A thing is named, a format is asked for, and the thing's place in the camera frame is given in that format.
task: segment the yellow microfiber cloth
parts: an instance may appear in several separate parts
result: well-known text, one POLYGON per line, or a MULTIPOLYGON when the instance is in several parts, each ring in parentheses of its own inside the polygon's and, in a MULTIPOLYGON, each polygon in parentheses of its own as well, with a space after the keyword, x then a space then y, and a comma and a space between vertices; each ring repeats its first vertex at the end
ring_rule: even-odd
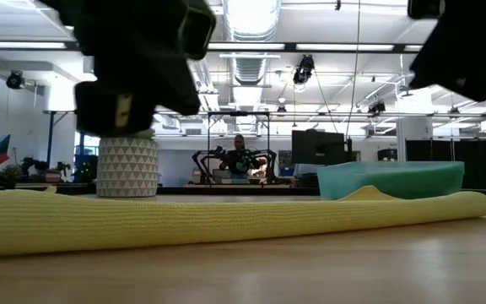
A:
POLYGON ((486 215, 486 196, 397 199, 363 187, 339 201, 156 203, 0 191, 0 255, 240 241, 486 215))

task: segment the man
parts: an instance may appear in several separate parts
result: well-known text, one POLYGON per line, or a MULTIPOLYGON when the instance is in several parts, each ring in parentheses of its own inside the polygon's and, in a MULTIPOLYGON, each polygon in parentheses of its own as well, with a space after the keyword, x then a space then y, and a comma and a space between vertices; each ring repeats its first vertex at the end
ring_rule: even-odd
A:
POLYGON ((249 177, 247 172, 251 169, 251 166, 259 168, 264 162, 257 160, 254 156, 248 159, 249 154, 248 150, 245 149, 245 138, 241 134, 235 135, 234 148, 234 150, 226 153, 219 169, 226 170, 226 167, 228 167, 231 179, 247 179, 249 177))

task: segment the workbench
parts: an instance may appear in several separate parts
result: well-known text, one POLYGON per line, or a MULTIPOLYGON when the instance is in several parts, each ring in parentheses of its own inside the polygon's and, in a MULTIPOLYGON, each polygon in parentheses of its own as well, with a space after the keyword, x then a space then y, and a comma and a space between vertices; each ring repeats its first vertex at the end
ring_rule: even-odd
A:
MULTIPOLYGON (((237 204, 319 198, 153 199, 237 204)), ((486 218, 0 258, 0 303, 486 303, 486 218)))

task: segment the geometric pattern cup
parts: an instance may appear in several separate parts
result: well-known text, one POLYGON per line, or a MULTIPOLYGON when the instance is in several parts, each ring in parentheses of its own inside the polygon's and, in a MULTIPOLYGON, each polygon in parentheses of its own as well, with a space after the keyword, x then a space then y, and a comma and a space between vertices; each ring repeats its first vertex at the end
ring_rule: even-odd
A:
POLYGON ((158 147, 152 139, 102 138, 97 195, 104 198, 154 196, 159 181, 158 147))

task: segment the computer monitor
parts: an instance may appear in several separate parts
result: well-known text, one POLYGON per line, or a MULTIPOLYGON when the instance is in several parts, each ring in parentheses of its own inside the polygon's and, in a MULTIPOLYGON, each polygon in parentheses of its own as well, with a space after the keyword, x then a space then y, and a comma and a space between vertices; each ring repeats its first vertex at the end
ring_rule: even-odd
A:
POLYGON ((347 161, 344 134, 315 129, 292 131, 292 163, 336 165, 347 161))

